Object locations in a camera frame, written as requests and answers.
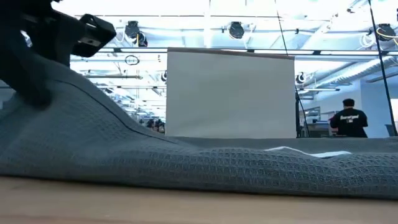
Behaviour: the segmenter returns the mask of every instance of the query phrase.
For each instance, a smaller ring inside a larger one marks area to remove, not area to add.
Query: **black t-shirt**
[[[332,128],[338,128],[338,135],[367,138],[364,127],[368,126],[368,118],[361,110],[354,108],[344,109],[330,120]]]

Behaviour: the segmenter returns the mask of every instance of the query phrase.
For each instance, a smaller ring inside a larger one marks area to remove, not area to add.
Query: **man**
[[[368,118],[361,110],[354,109],[353,99],[343,100],[344,109],[330,120],[332,128],[338,128],[337,135],[352,138],[367,138],[364,127],[368,126]]]

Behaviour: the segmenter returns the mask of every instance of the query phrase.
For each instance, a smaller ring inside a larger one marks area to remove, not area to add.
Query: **spotlight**
[[[148,47],[147,37],[138,28],[138,21],[129,21],[126,25],[124,33],[132,39],[133,44],[137,44],[138,47]]]
[[[244,34],[244,29],[241,22],[232,22],[231,27],[229,27],[229,36],[232,39],[242,39]]]
[[[137,35],[139,33],[138,21],[129,21],[126,25],[124,32],[128,37],[132,39],[137,38]]]
[[[381,41],[389,41],[396,35],[396,32],[391,28],[390,24],[379,24],[379,28],[376,29],[376,33],[377,38]]]
[[[163,82],[167,82],[167,70],[162,74],[160,78]]]
[[[300,74],[296,76],[296,83],[303,84],[304,82],[305,82],[305,75],[303,72],[300,72]]]

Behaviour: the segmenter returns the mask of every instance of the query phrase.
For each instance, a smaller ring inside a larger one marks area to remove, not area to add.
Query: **person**
[[[162,124],[159,126],[159,133],[162,133],[162,134],[165,133],[164,123],[162,123]]]
[[[149,119],[147,122],[147,128],[154,128],[155,127],[155,121],[153,119]]]
[[[161,120],[161,119],[158,119],[158,120],[155,122],[156,128],[158,128],[161,124],[162,124],[162,120]]]
[[[330,126],[337,128],[337,135],[352,138],[367,138],[363,128],[368,126],[366,114],[354,109],[355,101],[353,99],[343,100],[344,109],[332,117]]]

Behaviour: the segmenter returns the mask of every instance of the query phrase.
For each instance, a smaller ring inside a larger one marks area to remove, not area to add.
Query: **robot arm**
[[[45,86],[45,70],[34,63],[34,54],[69,67],[71,54],[91,57],[116,36],[112,24],[89,14],[75,19],[54,11],[51,2],[0,2],[0,55],[4,58],[0,62],[0,80],[39,108],[49,105],[51,96]],[[29,35],[31,48],[21,30]]]

